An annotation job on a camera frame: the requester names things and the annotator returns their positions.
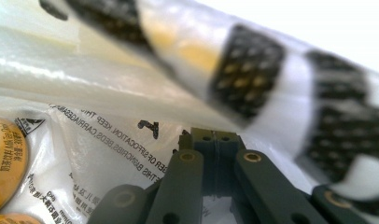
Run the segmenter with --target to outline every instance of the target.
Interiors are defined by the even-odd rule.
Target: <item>yellow object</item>
[[[23,214],[6,214],[0,215],[0,224],[41,224],[39,221],[32,217]]]
[[[0,208],[12,197],[26,171],[28,151],[21,130],[0,119]]]

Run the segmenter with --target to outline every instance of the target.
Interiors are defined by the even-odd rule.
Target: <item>translucent plastic sheet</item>
[[[36,0],[0,1],[0,117],[32,129],[31,165],[1,212],[86,223],[108,190],[145,188],[163,177],[178,136],[190,127],[238,132],[247,148],[264,152],[296,188],[311,192],[319,182],[294,160],[317,119],[316,71],[306,58],[314,48],[191,1],[137,5],[148,41],[174,78],[144,51],[79,22],[72,9],[68,21],[59,21]],[[203,101],[237,22],[287,51],[267,103],[242,129]],[[379,75],[364,74],[366,101],[379,106]],[[44,121],[35,126],[28,119]],[[142,121],[159,122],[158,136],[140,128]],[[337,190],[350,191],[345,184]],[[234,223],[228,198],[205,198],[203,215],[204,223]]]

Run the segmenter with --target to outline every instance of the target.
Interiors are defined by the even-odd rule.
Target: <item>warning triangle symbol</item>
[[[15,119],[15,123],[19,126],[24,136],[37,129],[44,121],[44,119]]]

